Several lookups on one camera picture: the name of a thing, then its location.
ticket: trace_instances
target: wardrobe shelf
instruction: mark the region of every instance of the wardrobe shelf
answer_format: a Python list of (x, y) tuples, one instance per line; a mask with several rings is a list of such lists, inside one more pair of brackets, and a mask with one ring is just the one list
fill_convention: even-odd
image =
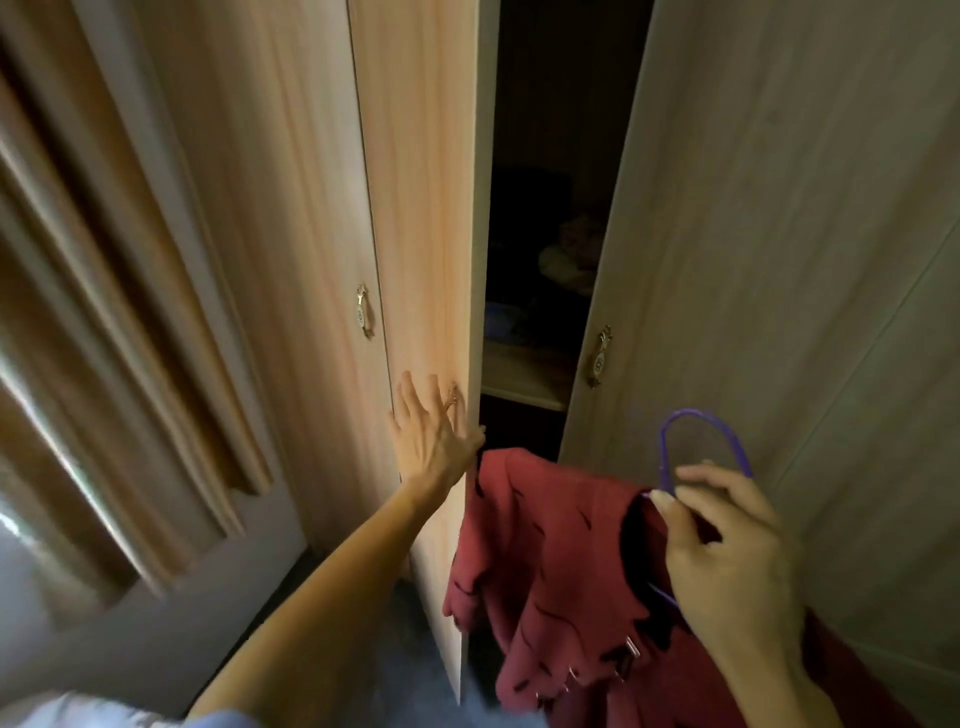
[(576, 358), (551, 350), (484, 340), (481, 392), (503, 400), (565, 412)]

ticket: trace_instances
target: door handle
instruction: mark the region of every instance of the door handle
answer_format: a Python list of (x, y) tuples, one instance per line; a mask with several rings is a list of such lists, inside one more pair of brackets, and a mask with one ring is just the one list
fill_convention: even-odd
[(600, 332), (597, 353), (593, 355), (593, 366), (590, 367), (587, 375), (587, 384), (590, 385), (590, 389), (596, 389), (600, 386), (600, 375), (603, 374), (603, 368), (607, 364), (607, 346), (612, 340), (613, 335), (610, 333), (610, 325), (606, 325)]
[(367, 315), (367, 286), (363, 283), (357, 286), (357, 324), (368, 339), (373, 339), (370, 316)]

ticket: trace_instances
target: wooden wardrobe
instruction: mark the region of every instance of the wooden wardrobe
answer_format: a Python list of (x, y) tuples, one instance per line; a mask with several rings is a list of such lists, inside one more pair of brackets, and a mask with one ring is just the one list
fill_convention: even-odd
[[(208, 320), (240, 322), (214, 333), (249, 362), (316, 547), (398, 483), (382, 416), (404, 370), (456, 382), (491, 443), (534, 437), (637, 484), (656, 481), (666, 415), (710, 410), (802, 536), (824, 620), (922, 721), (960, 714), (960, 10), (74, 8), (201, 304), (228, 293)], [(541, 82), (551, 68), (580, 92)], [(542, 199), (492, 192), (492, 169), (538, 159), (572, 170), (606, 228), (583, 319), (553, 322), (573, 351), (484, 339), (509, 281), (492, 198)], [(669, 442), (675, 462), (731, 463), (703, 425)], [(412, 559), (458, 693), (465, 641), (440, 608), (463, 488)]]

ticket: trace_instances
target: maroon shirt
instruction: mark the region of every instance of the maroon shirt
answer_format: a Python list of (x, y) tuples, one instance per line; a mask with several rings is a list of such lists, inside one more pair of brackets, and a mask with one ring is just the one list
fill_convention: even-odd
[[(744, 727), (680, 612), (646, 586), (669, 592), (665, 526), (643, 492), (523, 449), (485, 453), (444, 614), (464, 631), (489, 621), (508, 710), (546, 708), (554, 726)], [(621, 553), (640, 557), (625, 570)], [(812, 614), (804, 663), (846, 728), (917, 726)]]

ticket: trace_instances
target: curtain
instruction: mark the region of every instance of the curtain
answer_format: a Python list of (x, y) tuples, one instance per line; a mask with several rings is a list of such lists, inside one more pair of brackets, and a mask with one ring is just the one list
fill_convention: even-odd
[(4, 0), (0, 42), (0, 527), (68, 622), (162, 593), (278, 473), (69, 2)]

